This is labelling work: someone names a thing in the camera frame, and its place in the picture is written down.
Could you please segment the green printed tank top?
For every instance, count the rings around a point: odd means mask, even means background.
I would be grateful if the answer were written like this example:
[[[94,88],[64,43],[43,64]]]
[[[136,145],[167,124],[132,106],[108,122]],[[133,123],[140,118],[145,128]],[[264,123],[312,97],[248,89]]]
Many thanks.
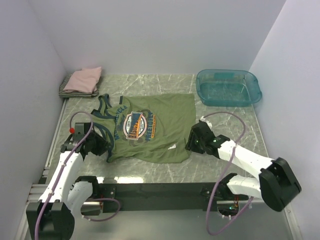
[[[190,157],[186,145],[196,123],[194,94],[121,96],[116,106],[111,106],[108,94],[98,100],[91,115],[94,128],[109,143],[108,163],[136,158],[179,164]]]

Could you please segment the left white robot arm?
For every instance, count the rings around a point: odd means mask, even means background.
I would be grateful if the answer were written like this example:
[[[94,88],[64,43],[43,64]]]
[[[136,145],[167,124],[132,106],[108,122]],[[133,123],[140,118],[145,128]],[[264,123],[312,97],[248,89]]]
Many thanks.
[[[96,176],[78,176],[85,157],[104,154],[107,141],[94,130],[92,122],[76,123],[60,148],[58,165],[51,180],[36,202],[26,208],[33,240],[69,240],[81,207],[100,198]]]

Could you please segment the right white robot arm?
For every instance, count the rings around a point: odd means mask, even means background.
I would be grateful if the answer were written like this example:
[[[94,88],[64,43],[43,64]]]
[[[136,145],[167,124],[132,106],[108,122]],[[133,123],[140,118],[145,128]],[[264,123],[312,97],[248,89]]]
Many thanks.
[[[215,136],[204,121],[192,126],[186,149],[231,162],[251,174],[244,177],[230,173],[223,177],[214,194],[218,201],[243,195],[262,199],[272,210],[280,212],[302,191],[285,159],[264,157],[224,135]]]

